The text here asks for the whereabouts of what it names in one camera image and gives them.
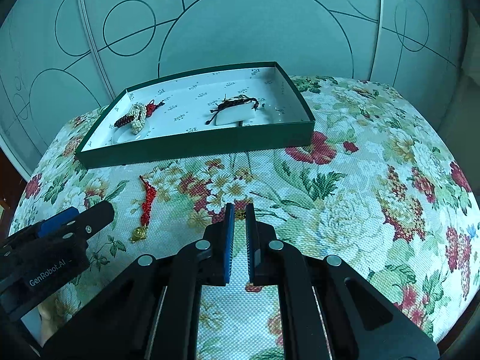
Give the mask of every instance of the metal screw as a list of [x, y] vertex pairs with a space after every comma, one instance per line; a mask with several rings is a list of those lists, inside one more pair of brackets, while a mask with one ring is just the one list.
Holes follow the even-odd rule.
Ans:
[[149, 256], [148, 254], [144, 254], [143, 256], [140, 256], [137, 260], [138, 265], [140, 266], [149, 266], [153, 261], [152, 256]]
[[201, 251], [205, 251], [210, 247], [210, 243], [206, 239], [201, 239], [200, 241], [197, 241], [195, 247]]
[[327, 263], [331, 266], [339, 266], [342, 264], [342, 259], [334, 254], [327, 257]]
[[276, 240], [274, 240], [274, 241], [270, 241], [270, 242], [268, 243], [268, 247], [269, 247], [270, 249], [275, 250], [275, 251], [280, 251], [280, 250], [283, 249], [283, 242], [276, 239]]

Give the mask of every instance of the gold bead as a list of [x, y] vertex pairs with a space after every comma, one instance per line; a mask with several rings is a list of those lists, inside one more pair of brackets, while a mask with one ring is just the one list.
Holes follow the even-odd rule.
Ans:
[[146, 226], [138, 226], [133, 233], [131, 234], [130, 241], [132, 243], [136, 241], [140, 241], [142, 239], [147, 238], [147, 227]]

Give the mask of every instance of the box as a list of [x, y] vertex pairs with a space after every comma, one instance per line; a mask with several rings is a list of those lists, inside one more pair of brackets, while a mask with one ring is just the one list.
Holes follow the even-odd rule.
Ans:
[[[224, 98], [238, 95], [259, 101], [255, 118], [206, 125]], [[114, 142], [117, 119], [132, 104], [165, 105], [146, 118], [136, 140]], [[76, 157], [88, 169], [156, 160], [278, 149], [311, 144], [315, 118], [300, 92], [277, 62], [209, 67], [165, 76], [127, 88], [88, 131]]]

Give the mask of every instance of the floral tablecloth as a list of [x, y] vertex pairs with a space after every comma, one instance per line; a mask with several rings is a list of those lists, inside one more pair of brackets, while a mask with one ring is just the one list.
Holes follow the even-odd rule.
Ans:
[[[477, 291], [480, 267], [480, 211], [452, 154], [387, 85], [292, 80], [317, 120], [308, 147], [87, 171], [74, 150], [102, 109], [61, 129], [10, 232], [101, 200], [116, 214], [90, 240], [90, 269], [41, 305], [52, 332], [140, 254], [175, 254], [221, 220], [227, 202], [237, 210], [254, 202], [257, 219], [273, 225], [279, 239], [313, 257], [341, 256], [433, 340], [445, 336]], [[147, 239], [132, 244], [145, 198], [140, 175], [157, 196]], [[231, 283], [203, 288], [198, 359], [280, 359], [277, 289], [248, 283], [240, 218], [233, 257]]]

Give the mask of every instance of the tablecloth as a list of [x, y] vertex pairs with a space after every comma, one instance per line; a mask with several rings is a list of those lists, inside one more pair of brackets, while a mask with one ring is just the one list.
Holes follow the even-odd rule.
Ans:
[[[273, 225], [279, 239], [309, 256], [339, 255], [433, 340], [448, 332], [479, 287], [480, 267], [480, 211], [452, 154], [388, 85], [292, 80], [316, 118], [307, 147], [87, 171], [74, 151], [103, 109], [61, 129], [10, 232], [101, 200], [112, 203], [115, 219], [90, 240], [90, 268], [42, 304], [53, 330], [139, 255], [169, 256], [201, 238], [232, 202], [240, 215], [231, 283], [203, 288], [198, 359], [283, 358], [277, 289], [248, 283], [241, 210], [253, 202], [257, 220]], [[145, 199], [140, 175], [157, 196], [147, 239], [132, 244]]]

